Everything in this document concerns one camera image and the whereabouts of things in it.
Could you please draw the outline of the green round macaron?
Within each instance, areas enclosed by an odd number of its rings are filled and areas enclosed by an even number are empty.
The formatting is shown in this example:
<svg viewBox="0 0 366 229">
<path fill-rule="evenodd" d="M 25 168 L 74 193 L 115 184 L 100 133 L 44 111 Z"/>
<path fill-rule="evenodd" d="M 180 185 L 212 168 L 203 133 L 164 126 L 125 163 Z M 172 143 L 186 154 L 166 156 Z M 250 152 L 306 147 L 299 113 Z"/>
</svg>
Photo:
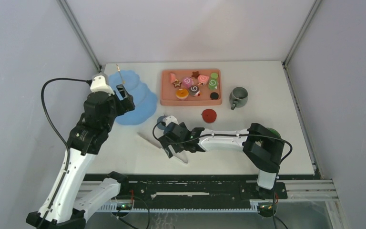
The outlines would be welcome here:
<svg viewBox="0 0 366 229">
<path fill-rule="evenodd" d="M 212 78 L 212 79 L 218 79 L 219 78 L 219 74 L 218 73 L 211 73 L 210 74 L 210 78 Z"/>
</svg>

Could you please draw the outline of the blue-grey round coaster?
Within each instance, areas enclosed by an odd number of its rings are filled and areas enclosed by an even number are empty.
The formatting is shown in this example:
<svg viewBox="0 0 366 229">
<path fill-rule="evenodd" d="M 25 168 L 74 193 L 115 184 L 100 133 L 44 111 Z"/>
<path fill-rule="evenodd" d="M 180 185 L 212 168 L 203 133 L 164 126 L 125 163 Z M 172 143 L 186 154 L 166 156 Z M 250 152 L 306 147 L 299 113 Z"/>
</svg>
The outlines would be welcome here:
<svg viewBox="0 0 366 229">
<path fill-rule="evenodd" d="M 158 119 L 157 119 L 157 122 L 158 122 L 157 128 L 162 131 L 166 129 L 165 124 L 163 124 L 163 121 L 166 117 L 167 117 L 166 115 L 162 115 L 162 116 L 158 117 Z"/>
</svg>

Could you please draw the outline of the red round coaster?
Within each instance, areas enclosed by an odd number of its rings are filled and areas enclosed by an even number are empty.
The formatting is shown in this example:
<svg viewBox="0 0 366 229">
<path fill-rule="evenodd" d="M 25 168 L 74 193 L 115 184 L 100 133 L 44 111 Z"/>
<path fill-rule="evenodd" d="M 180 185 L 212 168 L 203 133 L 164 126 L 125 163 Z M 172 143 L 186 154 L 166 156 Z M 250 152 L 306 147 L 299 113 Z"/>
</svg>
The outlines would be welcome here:
<svg viewBox="0 0 366 229">
<path fill-rule="evenodd" d="M 213 123 L 217 119 L 217 113 L 213 109 L 205 109 L 202 111 L 202 119 L 206 123 Z"/>
</svg>

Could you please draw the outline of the pink dessert tray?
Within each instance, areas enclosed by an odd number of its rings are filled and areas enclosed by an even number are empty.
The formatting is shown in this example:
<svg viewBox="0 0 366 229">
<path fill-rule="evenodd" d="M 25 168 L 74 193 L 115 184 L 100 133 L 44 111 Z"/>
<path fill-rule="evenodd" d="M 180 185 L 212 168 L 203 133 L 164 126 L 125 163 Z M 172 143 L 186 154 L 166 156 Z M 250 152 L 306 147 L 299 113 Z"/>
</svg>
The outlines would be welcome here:
<svg viewBox="0 0 366 229">
<path fill-rule="evenodd" d="M 208 83 L 199 86 L 201 95 L 200 96 L 188 96 L 185 100 L 179 100 L 175 96 L 175 92 L 179 88 L 174 88 L 173 84 L 170 83 L 170 73 L 174 73 L 178 81 L 182 82 L 184 77 L 192 77 L 192 72 L 199 71 L 200 75 L 207 75 L 210 78 L 211 73 L 218 73 L 218 89 L 209 90 Z M 197 85 L 197 79 L 193 79 L 194 85 Z M 214 69 L 167 69 L 161 73 L 161 88 L 160 88 L 160 103 L 164 106 L 210 106 L 210 105 L 221 105 L 222 104 L 222 88 L 221 88 L 221 71 L 217 68 Z M 218 100 L 211 100 L 210 94 L 216 92 L 219 94 Z"/>
</svg>

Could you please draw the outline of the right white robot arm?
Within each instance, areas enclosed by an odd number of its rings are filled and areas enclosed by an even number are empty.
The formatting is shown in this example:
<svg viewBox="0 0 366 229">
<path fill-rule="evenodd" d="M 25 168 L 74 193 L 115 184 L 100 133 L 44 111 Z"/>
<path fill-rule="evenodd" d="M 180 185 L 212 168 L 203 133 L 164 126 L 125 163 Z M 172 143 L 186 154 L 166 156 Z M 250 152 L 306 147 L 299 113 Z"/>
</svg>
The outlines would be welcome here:
<svg viewBox="0 0 366 229">
<path fill-rule="evenodd" d="M 276 176 L 284 159 L 284 146 L 289 142 L 270 128 L 252 123 L 247 129 L 216 131 L 204 127 L 188 129 L 174 116 L 158 120 L 155 127 L 164 128 L 163 135 L 155 139 L 168 157 L 182 152 L 209 152 L 233 150 L 242 152 L 258 168 L 256 192 L 261 198 L 270 198 L 275 193 Z"/>
</svg>

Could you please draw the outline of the black round cookie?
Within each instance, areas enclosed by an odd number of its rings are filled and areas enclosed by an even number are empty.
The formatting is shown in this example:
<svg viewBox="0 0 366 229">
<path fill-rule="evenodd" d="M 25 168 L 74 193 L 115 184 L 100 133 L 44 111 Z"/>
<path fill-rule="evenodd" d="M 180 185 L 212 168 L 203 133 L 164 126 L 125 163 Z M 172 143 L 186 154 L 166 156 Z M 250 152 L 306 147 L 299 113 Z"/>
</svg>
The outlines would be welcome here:
<svg viewBox="0 0 366 229">
<path fill-rule="evenodd" d="M 216 92 L 213 92 L 213 93 L 210 94 L 210 99 L 211 100 L 218 100 L 219 97 L 220 97 L 219 94 L 216 93 Z"/>
</svg>

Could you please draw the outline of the pink swirl roll cake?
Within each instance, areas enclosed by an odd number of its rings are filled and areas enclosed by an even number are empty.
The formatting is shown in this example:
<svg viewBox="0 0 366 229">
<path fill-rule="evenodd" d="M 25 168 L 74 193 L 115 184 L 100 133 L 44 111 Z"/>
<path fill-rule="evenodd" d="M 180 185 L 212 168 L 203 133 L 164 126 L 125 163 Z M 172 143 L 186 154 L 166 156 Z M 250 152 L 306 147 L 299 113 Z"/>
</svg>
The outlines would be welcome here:
<svg viewBox="0 0 366 229">
<path fill-rule="evenodd" d="M 192 87 L 193 85 L 194 85 L 194 82 L 193 82 L 192 77 L 184 77 L 184 78 L 182 79 L 182 86 L 183 86 L 184 88 L 190 88 L 190 87 Z"/>
</svg>

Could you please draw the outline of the dark green ceramic mug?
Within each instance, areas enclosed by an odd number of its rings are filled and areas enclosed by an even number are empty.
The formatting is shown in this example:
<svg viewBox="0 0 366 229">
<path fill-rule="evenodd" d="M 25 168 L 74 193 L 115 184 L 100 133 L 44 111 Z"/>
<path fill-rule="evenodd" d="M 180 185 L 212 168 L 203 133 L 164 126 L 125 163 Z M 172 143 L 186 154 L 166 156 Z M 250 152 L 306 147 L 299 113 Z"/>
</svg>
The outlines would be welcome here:
<svg viewBox="0 0 366 229">
<path fill-rule="evenodd" d="M 229 95 L 231 110 L 242 108 L 248 101 L 248 91 L 243 87 L 234 88 Z"/>
</svg>

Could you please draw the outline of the blue three-tier cake stand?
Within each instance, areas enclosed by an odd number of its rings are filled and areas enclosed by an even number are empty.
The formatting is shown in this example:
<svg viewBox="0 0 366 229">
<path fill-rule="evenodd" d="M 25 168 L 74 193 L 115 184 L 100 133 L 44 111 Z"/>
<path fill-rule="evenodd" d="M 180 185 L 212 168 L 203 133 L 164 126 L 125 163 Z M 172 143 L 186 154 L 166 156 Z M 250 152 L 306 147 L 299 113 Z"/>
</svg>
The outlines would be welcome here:
<svg viewBox="0 0 366 229">
<path fill-rule="evenodd" d="M 144 83 L 139 74 L 133 70 L 125 70 L 115 65 L 115 73 L 109 75 L 109 85 L 123 84 L 126 91 L 133 97 L 135 109 L 116 117 L 119 125 L 140 125 L 154 115 L 157 109 L 157 95 Z"/>
</svg>

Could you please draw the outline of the brown star cookie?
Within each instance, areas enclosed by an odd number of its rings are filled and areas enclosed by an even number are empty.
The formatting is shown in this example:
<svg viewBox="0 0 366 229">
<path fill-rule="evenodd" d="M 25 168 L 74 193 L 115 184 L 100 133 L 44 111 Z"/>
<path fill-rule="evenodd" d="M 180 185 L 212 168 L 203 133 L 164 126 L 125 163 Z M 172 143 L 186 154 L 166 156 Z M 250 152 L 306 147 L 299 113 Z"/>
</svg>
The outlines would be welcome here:
<svg viewBox="0 0 366 229">
<path fill-rule="evenodd" d="M 199 73 L 199 71 L 192 72 L 192 78 L 194 78 L 194 79 L 198 79 L 199 77 L 200 77 L 200 73 Z"/>
</svg>

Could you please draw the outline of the brown swirl roll cake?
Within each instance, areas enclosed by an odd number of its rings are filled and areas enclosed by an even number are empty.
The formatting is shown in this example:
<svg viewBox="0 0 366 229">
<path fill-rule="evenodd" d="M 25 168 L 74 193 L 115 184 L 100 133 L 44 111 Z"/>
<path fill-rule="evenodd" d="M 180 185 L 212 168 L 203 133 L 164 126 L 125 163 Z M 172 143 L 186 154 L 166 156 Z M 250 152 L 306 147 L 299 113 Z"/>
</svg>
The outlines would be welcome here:
<svg viewBox="0 0 366 229">
<path fill-rule="evenodd" d="M 201 95 L 200 88 L 197 85 L 193 85 L 193 86 L 189 87 L 188 93 L 190 96 L 193 96 L 193 97 Z"/>
</svg>

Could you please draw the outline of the floral mug green inside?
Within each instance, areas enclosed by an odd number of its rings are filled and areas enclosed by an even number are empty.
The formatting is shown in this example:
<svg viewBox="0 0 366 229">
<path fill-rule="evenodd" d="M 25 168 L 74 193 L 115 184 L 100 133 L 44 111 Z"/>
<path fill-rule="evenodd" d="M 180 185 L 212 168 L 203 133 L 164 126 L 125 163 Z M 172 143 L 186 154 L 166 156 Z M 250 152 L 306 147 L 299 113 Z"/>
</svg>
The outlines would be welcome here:
<svg viewBox="0 0 366 229">
<path fill-rule="evenodd" d="M 275 129 L 268 127 L 267 130 L 269 132 L 271 132 L 271 134 L 269 134 L 269 136 L 270 137 L 273 137 L 273 139 L 282 139 L 281 138 L 281 135 L 279 134 L 279 132 L 276 131 Z"/>
</svg>

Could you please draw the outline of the green swirl roll cake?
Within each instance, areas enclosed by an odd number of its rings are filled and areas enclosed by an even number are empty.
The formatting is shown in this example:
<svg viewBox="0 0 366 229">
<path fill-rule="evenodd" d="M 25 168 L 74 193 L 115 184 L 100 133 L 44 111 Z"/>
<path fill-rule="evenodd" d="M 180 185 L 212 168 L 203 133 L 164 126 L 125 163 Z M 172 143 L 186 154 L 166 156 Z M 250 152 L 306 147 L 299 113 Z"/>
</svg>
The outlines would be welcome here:
<svg viewBox="0 0 366 229">
<path fill-rule="evenodd" d="M 208 82 L 208 88 L 209 90 L 216 90 L 218 89 L 218 80 L 217 79 L 214 79 L 214 78 L 211 78 Z"/>
</svg>

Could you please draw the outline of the orange glazed donut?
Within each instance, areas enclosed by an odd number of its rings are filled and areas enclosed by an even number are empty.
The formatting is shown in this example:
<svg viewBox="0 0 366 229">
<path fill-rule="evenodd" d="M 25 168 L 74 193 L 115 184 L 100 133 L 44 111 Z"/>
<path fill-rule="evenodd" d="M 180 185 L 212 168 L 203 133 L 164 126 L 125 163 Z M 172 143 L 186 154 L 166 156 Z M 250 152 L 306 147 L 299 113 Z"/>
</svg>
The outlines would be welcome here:
<svg viewBox="0 0 366 229">
<path fill-rule="evenodd" d="M 175 92 L 175 96 L 179 99 L 179 100 L 185 100 L 188 96 L 189 96 L 189 92 L 187 89 L 185 88 L 179 88 L 176 92 Z"/>
</svg>

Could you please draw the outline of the metal serving tongs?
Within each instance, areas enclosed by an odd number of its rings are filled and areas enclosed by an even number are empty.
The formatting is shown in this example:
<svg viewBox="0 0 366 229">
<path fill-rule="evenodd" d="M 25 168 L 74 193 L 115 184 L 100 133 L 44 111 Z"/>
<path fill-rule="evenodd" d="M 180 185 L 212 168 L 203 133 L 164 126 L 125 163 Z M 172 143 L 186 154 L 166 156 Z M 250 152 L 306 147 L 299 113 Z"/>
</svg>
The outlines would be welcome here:
<svg viewBox="0 0 366 229">
<path fill-rule="evenodd" d="M 142 138 L 144 141 L 146 141 L 148 144 L 151 144 L 152 148 L 156 148 L 158 151 L 162 151 L 165 153 L 165 150 L 162 148 L 162 146 L 158 142 L 155 142 L 154 140 L 150 140 L 149 138 L 144 136 L 142 133 L 137 133 L 137 135 L 140 138 Z M 176 160 L 183 163 L 184 165 L 188 164 L 188 158 L 187 158 L 186 154 L 183 154 L 183 156 L 179 156 L 176 153 L 173 153 L 172 158 L 175 158 Z"/>
</svg>

